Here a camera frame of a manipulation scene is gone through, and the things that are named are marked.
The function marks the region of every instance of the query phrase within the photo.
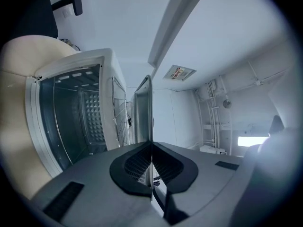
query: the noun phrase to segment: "window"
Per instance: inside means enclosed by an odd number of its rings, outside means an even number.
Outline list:
[[[263,144],[263,142],[269,137],[246,137],[246,136],[239,136],[238,137],[238,146],[253,146],[258,144]]]

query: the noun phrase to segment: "bright window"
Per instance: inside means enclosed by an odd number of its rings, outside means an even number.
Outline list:
[[[238,146],[253,146],[262,144],[268,137],[246,137],[246,136],[239,136],[238,137]]]

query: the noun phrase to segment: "white wall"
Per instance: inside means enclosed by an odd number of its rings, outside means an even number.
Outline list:
[[[127,88],[127,101],[136,88]],[[197,100],[192,90],[153,90],[154,141],[190,147],[202,139]]]
[[[281,76],[296,63],[294,48],[288,40],[281,42],[271,50],[250,58],[249,62],[254,68],[257,78],[262,85],[256,85],[256,77],[249,63],[244,61],[233,70],[222,75],[227,94],[232,102],[230,112],[232,115],[232,154],[243,156],[247,148],[238,146],[239,136],[268,136],[274,115],[278,115],[275,105],[268,96]],[[230,125],[229,110],[223,107],[226,99],[221,80],[215,79],[216,105],[222,125]],[[206,86],[199,88],[203,99],[208,98]],[[200,103],[204,128],[210,124],[206,101]],[[220,127],[220,147],[229,152],[230,127]],[[204,139],[209,140],[210,130],[204,130]]]

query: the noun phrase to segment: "ceiling vent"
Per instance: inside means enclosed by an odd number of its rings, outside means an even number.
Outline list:
[[[170,79],[174,81],[185,81],[187,78],[189,78],[191,75],[193,75],[196,72],[196,70],[172,65],[169,71],[164,76],[165,79]]]

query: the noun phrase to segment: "open carrier door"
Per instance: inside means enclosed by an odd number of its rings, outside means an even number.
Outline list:
[[[115,53],[74,54],[27,78],[33,144],[52,177],[80,159],[130,144],[126,84]]]

